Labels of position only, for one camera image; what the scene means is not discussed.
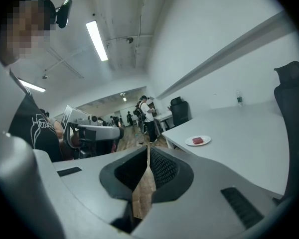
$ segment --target white wall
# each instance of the white wall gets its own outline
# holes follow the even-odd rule
[[[126,118],[126,116],[128,115],[128,111],[131,112],[132,115],[132,120],[136,120],[137,117],[133,114],[133,111],[135,110],[135,105],[131,106],[131,107],[127,107],[125,109],[120,110],[120,113],[122,115],[122,119],[124,122],[125,126],[128,126],[130,123],[128,122],[128,119]]]
[[[103,116],[100,116],[103,120],[105,120],[107,123],[111,123],[111,116],[115,116],[114,113],[106,114]]]
[[[106,103],[104,105],[92,107],[90,109],[84,109],[84,111],[86,113],[101,117],[112,113],[114,114],[115,112],[118,112],[119,110],[125,109],[127,107],[135,106],[136,102],[136,98],[126,102],[124,102],[123,99],[120,99],[114,102]]]
[[[118,112],[115,112],[114,114],[115,114],[115,116],[116,116],[116,117],[120,117],[120,116],[121,116],[121,113],[120,113],[120,111],[118,111]]]
[[[108,97],[111,95],[119,94],[121,92],[127,92],[129,90],[137,89],[145,87],[147,84],[147,78],[144,76],[143,72],[139,74],[134,74],[130,76],[126,76],[119,80],[114,80],[110,83],[106,83],[103,85],[89,85],[85,91],[77,90],[68,98],[61,98],[64,96],[62,94],[54,93],[53,97],[47,97],[40,99],[39,97],[34,97],[40,108],[44,108],[46,111],[50,112],[50,116],[53,118],[64,112],[67,105],[72,107],[78,107],[89,103],[94,100],[98,100],[104,97]]]
[[[166,0],[148,59],[155,96],[281,10],[275,0]]]
[[[203,110],[237,105],[236,90],[245,104],[275,100],[280,82],[274,68],[299,61],[298,34],[292,32],[200,78],[161,100],[164,107],[181,96],[194,118]]]
[[[280,84],[274,68],[299,61],[299,35],[277,14],[280,6],[273,0],[168,2],[148,60],[147,94],[156,97],[160,113],[178,96],[188,101],[190,117],[237,105],[236,90],[242,91],[247,105],[274,100],[274,88]],[[265,20],[270,23],[262,26]],[[231,43],[235,45],[230,50],[199,68]]]

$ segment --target black t-shirt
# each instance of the black t-shirt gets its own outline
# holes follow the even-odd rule
[[[35,104],[32,94],[10,71],[10,76],[25,92],[25,97],[13,117],[9,133],[29,143],[33,149],[47,152],[52,162],[62,161],[57,134],[53,125]]]

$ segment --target wooden floor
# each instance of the wooden floor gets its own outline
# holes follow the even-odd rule
[[[140,129],[135,126],[125,128],[123,139],[120,140],[118,150],[125,150],[135,146],[148,146],[148,167],[141,178],[139,184],[133,192],[133,213],[134,217],[143,219],[151,207],[151,195],[156,190],[153,174],[150,170],[150,146],[166,147],[167,143],[164,136],[159,136],[158,141],[150,144],[148,133],[142,135]]]

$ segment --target black backpack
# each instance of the black backpack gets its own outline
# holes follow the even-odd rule
[[[143,111],[141,109],[142,104],[144,104],[144,103],[141,103],[140,107],[136,108],[136,110],[138,110],[138,112],[139,112],[139,115],[138,115],[139,119],[142,120],[142,121],[145,121],[146,120],[146,115],[143,113]]]

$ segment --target black vent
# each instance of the black vent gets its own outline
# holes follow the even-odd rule
[[[246,229],[251,228],[263,219],[264,216],[234,187],[221,190],[227,202],[233,208]]]
[[[82,169],[76,166],[76,167],[72,167],[72,168],[69,168],[69,169],[57,171],[57,173],[60,177],[62,177],[62,176],[69,175],[69,174],[72,174],[72,173],[77,173],[77,172],[80,172],[80,171],[82,171]]]

